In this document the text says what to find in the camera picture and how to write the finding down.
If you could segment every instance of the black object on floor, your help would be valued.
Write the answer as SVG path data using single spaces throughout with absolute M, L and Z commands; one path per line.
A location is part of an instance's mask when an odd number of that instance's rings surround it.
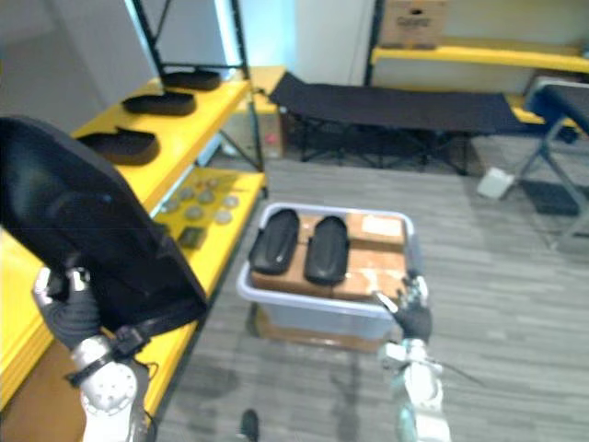
M 255 410 L 248 409 L 243 412 L 239 434 L 245 436 L 249 442 L 258 442 L 260 439 L 260 419 Z
M 196 110 L 196 98 L 192 94 L 164 92 L 162 95 L 131 97 L 122 106 L 130 113 L 184 116 Z
M 161 76 L 167 87 L 185 87 L 197 90 L 214 90 L 221 84 L 221 75 L 213 71 L 195 69 L 192 72 L 172 72 Z
M 264 274 L 286 272 L 295 253 L 299 226 L 298 215 L 292 209 L 272 215 L 266 227 L 258 232 L 249 253 L 251 269 Z
M 326 216 L 308 242 L 305 278 L 317 285 L 335 285 L 348 270 L 348 228 L 337 216 Z
M 148 337 L 202 318 L 193 271 L 109 161 L 25 117 L 0 118 L 0 145 L 3 228 L 56 274 L 86 268 L 106 328 Z
M 543 181 L 521 182 L 525 194 L 542 215 L 577 216 L 579 207 L 561 184 Z M 578 186 L 589 198 L 589 187 Z
M 159 154 L 159 143 L 154 134 L 121 127 L 117 127 L 115 134 L 97 132 L 80 136 L 78 141 L 115 164 L 142 166 Z

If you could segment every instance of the white label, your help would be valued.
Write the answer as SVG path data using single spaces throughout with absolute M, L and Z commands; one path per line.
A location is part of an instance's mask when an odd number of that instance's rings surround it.
M 362 221 L 362 231 L 388 237 L 400 237 L 402 225 L 399 219 L 368 215 Z

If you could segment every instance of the white box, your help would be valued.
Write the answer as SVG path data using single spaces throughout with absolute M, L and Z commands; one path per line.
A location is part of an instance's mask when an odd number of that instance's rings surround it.
M 422 258 L 417 235 L 413 223 L 403 214 L 322 205 L 276 203 L 266 207 L 260 220 L 260 228 L 266 226 L 270 216 L 287 208 L 294 209 L 300 215 L 335 215 L 341 218 L 351 212 L 399 216 L 406 225 L 405 257 L 408 268 L 422 272 Z M 268 314 L 270 322 L 277 327 L 375 340 L 385 336 L 393 326 L 390 314 L 380 305 L 262 290 L 253 286 L 249 274 L 249 262 L 245 262 L 237 278 L 237 292 L 244 299 L 258 303 Z
M 477 193 L 494 200 L 499 200 L 514 184 L 515 176 L 501 169 L 490 168 L 477 187 Z

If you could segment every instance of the small metal part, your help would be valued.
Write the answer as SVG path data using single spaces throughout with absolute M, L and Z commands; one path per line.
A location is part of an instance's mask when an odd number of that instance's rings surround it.
M 198 200 L 199 200 L 199 203 L 201 203 L 201 204 L 212 203 L 214 201 L 214 193 L 211 192 L 210 189 L 206 189 L 206 190 L 202 191 L 201 193 L 199 193 Z
M 42 267 L 39 270 L 35 285 L 33 286 L 33 294 L 37 299 L 39 307 L 44 307 L 47 304 L 52 303 L 52 299 L 49 295 L 49 282 L 51 281 L 52 271 L 49 267 Z
M 165 203 L 162 204 L 161 212 L 162 214 L 171 214 L 176 212 L 180 208 L 180 203 L 175 198 L 170 198 Z
M 184 216 L 192 221 L 202 218 L 203 215 L 204 211 L 198 205 L 191 205 L 188 209 L 184 211 Z
M 378 300 L 378 302 L 380 302 L 380 304 L 382 304 L 382 306 L 386 308 L 391 315 L 394 315 L 398 312 L 397 304 L 395 304 L 389 297 L 387 297 L 387 295 L 385 295 L 380 290 L 375 290 L 374 292 L 372 292 L 372 296 L 375 297 L 376 300 Z
M 233 216 L 231 216 L 231 214 L 226 210 L 220 210 L 216 214 L 214 214 L 214 221 L 217 224 L 229 224 L 232 219 Z
M 203 227 L 185 227 L 180 233 L 178 244 L 186 249 L 198 249 L 204 241 L 205 232 Z
M 68 270 L 65 275 L 76 292 L 86 290 L 90 284 L 90 272 L 82 267 Z
M 211 178 L 206 181 L 206 187 L 208 187 L 209 189 L 216 189 L 218 185 L 219 179 L 217 178 Z
M 239 205 L 239 198 L 236 197 L 235 195 L 227 195 L 223 199 L 223 205 L 227 209 L 234 209 L 234 208 L 236 208 Z
M 181 201 L 191 200 L 192 198 L 194 198 L 194 190 L 190 187 L 180 189 L 180 192 L 178 192 L 178 197 Z

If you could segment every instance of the black metal shelf frame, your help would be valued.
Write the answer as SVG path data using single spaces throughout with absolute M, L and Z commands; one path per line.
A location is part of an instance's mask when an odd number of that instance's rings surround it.
M 248 64 L 248 55 L 246 52 L 246 42 L 243 33 L 243 25 L 241 22 L 241 11 L 239 9 L 239 2 L 238 0 L 231 0 L 231 15 L 233 16 L 233 21 L 235 24 L 236 30 L 236 37 L 237 37 L 237 51 L 239 53 L 240 63 L 239 64 L 191 64 L 191 63 L 183 63 L 183 62 L 164 62 L 159 54 L 159 50 L 157 49 L 157 42 L 162 34 L 162 30 L 166 23 L 167 13 L 169 11 L 169 7 L 172 3 L 172 0 L 166 0 L 164 4 L 164 9 L 162 11 L 161 17 L 157 23 L 156 33 L 151 30 L 149 26 L 149 21 L 147 20 L 147 15 L 144 10 L 144 6 L 141 0 L 132 0 L 131 5 L 134 9 L 134 14 L 137 17 L 138 21 L 138 31 L 143 34 L 144 41 L 147 46 L 147 50 L 149 51 L 149 55 L 152 59 L 154 66 L 156 67 L 157 74 L 161 77 L 166 73 L 166 69 L 169 67 L 192 67 L 192 68 L 209 68 L 209 69 L 239 69 L 242 73 L 244 80 L 248 81 L 249 83 L 249 93 L 248 93 L 248 114 L 249 120 L 251 125 L 251 131 L 253 133 L 253 141 L 254 141 L 254 149 L 256 152 L 256 160 L 252 160 L 249 155 L 231 138 L 227 137 L 226 134 L 222 132 L 222 136 L 229 142 L 229 144 L 234 147 L 239 154 L 246 159 L 246 161 L 251 164 L 255 169 L 259 172 L 264 171 L 264 156 L 261 150 L 261 140 L 260 140 L 260 124 L 258 122 L 258 115 L 256 114 L 256 109 L 254 106 L 253 96 L 254 96 L 254 87 L 251 83 L 251 75 L 249 71 L 249 64 Z

